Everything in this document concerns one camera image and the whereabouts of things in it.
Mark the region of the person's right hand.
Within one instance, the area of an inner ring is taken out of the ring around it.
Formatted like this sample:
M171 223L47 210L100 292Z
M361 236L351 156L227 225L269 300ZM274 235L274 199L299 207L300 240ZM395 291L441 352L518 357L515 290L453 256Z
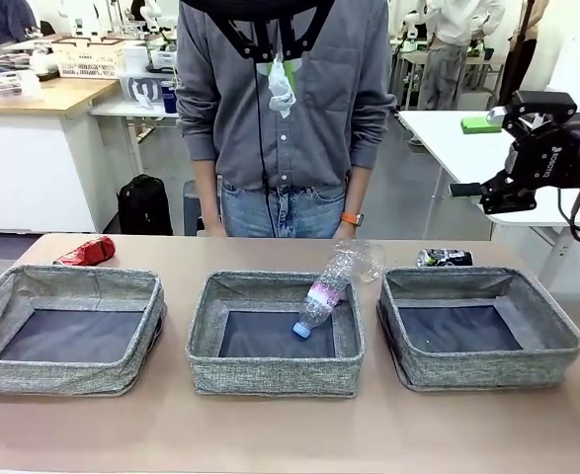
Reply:
M200 231L202 236L220 238L225 238L227 236L218 212L203 212L202 223L204 225L204 229Z

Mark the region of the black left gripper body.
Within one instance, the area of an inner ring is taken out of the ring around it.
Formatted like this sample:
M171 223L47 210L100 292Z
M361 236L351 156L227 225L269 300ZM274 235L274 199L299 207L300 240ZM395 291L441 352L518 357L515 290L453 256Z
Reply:
M210 17L231 21L271 21L316 8L330 9L326 0L183 0L191 8Z

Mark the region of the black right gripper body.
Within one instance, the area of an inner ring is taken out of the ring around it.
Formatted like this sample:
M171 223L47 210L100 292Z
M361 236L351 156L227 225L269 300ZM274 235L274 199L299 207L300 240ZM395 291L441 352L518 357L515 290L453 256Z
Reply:
M510 122L508 132L514 137L508 156L512 184L528 190L580 189L580 114L535 129Z

